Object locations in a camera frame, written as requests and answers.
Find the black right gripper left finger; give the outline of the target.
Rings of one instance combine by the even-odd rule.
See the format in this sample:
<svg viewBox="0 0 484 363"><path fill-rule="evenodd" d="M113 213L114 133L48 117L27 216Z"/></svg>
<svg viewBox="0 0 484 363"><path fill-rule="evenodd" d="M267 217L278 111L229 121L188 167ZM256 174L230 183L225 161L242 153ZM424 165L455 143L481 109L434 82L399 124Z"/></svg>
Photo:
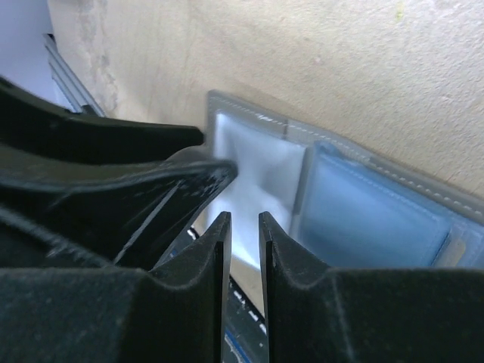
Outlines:
<svg viewBox="0 0 484 363"><path fill-rule="evenodd" d="M159 268L120 268L1 214L3 362L220 362L231 216Z"/></svg>

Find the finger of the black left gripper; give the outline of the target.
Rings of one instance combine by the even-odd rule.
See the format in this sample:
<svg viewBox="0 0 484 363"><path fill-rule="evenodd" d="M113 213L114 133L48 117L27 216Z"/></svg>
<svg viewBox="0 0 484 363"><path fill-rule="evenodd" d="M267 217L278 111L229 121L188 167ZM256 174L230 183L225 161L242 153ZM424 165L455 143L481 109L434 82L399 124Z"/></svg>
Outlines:
<svg viewBox="0 0 484 363"><path fill-rule="evenodd" d="M1 79L1 142L41 157L91 165L169 159L204 142L194 126L74 113Z"/></svg>
<svg viewBox="0 0 484 363"><path fill-rule="evenodd" d="M151 269L236 175L229 160L94 166L2 157L1 264Z"/></svg>

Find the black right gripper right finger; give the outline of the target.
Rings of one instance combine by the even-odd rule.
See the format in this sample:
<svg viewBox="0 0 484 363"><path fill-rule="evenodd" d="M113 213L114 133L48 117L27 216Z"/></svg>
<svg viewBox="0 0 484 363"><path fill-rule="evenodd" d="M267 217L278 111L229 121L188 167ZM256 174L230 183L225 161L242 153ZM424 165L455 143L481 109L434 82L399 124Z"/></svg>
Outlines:
<svg viewBox="0 0 484 363"><path fill-rule="evenodd" d="M481 362L483 273L336 268L259 215L271 362Z"/></svg>

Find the grey card holder wallet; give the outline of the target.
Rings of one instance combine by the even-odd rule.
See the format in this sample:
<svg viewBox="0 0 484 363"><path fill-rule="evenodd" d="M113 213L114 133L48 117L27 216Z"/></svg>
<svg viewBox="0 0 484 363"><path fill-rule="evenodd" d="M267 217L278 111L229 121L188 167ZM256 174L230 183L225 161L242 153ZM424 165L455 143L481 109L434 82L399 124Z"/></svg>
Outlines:
<svg viewBox="0 0 484 363"><path fill-rule="evenodd" d="M211 91L207 146L238 177L209 207L231 212L234 251L262 281L259 215L336 268L470 268L483 273L483 201L334 132ZM220 362L271 362L265 310L229 281Z"/></svg>

